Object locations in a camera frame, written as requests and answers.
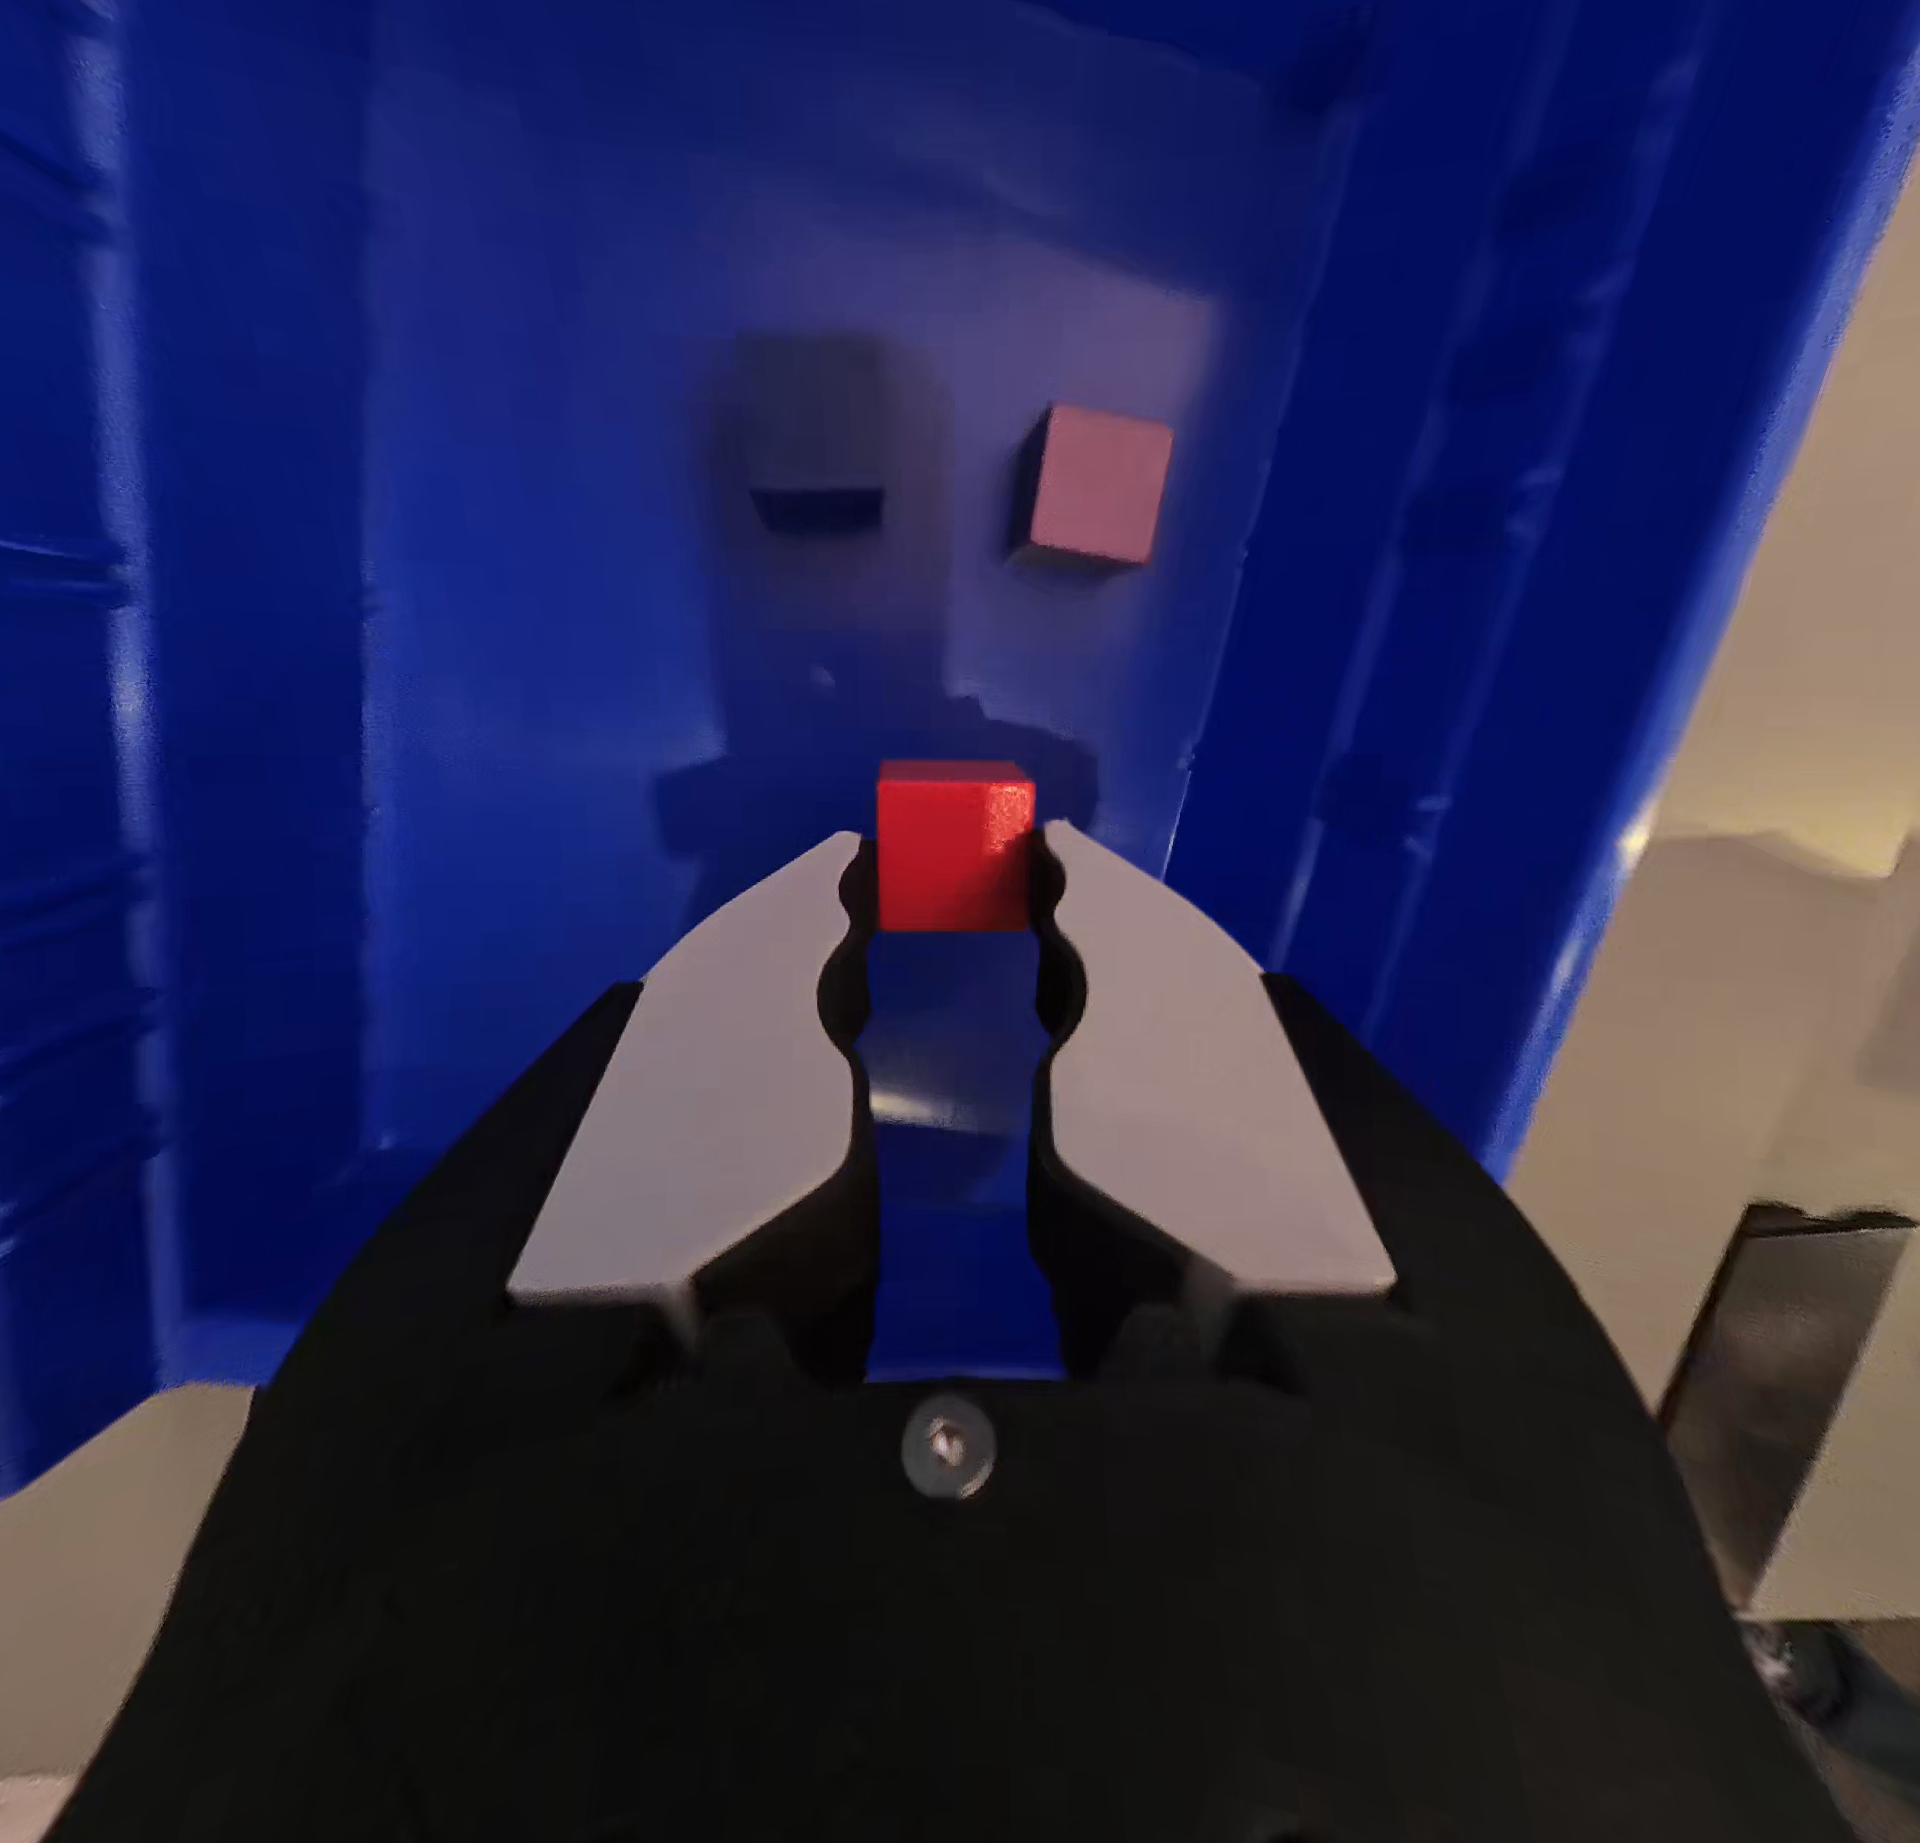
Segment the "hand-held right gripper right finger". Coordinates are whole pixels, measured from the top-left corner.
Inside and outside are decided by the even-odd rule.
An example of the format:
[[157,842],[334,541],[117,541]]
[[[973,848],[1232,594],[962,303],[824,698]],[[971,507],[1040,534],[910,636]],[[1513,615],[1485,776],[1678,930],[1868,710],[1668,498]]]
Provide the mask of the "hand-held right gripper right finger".
[[1255,956],[1071,821],[1035,882],[1035,1188],[1170,1261],[1178,1296],[1385,1299],[1392,1257]]

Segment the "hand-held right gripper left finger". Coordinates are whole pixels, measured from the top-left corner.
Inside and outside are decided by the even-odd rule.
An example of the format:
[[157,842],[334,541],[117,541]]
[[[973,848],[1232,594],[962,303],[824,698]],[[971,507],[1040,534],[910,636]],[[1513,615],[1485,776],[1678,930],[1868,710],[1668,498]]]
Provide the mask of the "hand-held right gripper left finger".
[[831,833],[647,972],[516,1257],[514,1302],[833,1310],[877,1272],[862,841]]

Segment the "red wooden cube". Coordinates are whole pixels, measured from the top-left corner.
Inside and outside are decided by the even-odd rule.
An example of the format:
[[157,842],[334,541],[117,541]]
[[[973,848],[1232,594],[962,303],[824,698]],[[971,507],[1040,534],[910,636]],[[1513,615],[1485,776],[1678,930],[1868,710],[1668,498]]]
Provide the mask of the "red wooden cube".
[[1031,928],[1035,782],[1001,759],[883,759],[877,771],[877,921],[890,934]]

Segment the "purple wooden cube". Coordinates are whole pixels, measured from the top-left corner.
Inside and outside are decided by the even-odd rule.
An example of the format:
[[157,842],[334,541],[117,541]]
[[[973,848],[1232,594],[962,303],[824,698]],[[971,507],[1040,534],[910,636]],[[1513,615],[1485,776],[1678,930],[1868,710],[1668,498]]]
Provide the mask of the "purple wooden cube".
[[1048,403],[1016,452],[1005,555],[1094,574],[1150,567],[1174,443],[1159,418]]

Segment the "blue wooden cube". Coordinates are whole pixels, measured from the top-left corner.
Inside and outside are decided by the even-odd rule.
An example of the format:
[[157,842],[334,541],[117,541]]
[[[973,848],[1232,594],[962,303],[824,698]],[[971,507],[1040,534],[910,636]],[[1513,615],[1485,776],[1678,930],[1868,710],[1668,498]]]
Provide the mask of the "blue wooden cube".
[[732,341],[747,499],[779,537],[864,537],[890,487],[890,355],[864,333],[752,329]]

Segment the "blue plastic bin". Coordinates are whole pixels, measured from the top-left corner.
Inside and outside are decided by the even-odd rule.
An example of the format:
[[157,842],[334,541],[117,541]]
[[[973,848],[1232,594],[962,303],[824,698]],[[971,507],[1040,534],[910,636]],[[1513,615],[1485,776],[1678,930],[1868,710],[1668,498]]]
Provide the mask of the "blue plastic bin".
[[[3,1492],[883,756],[1503,1175],[1915,145],[1916,0],[3,0]],[[762,329],[883,341],[877,534]],[[1005,555],[1054,399],[1150,567]]]

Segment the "dark glossy panel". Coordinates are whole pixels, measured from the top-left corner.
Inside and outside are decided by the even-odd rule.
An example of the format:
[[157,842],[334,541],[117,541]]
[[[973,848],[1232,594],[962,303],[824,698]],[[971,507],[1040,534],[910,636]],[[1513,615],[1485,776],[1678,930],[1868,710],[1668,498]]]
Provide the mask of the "dark glossy panel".
[[1724,1606],[1747,1617],[1858,1376],[1915,1218],[1742,1211],[1658,1406]]

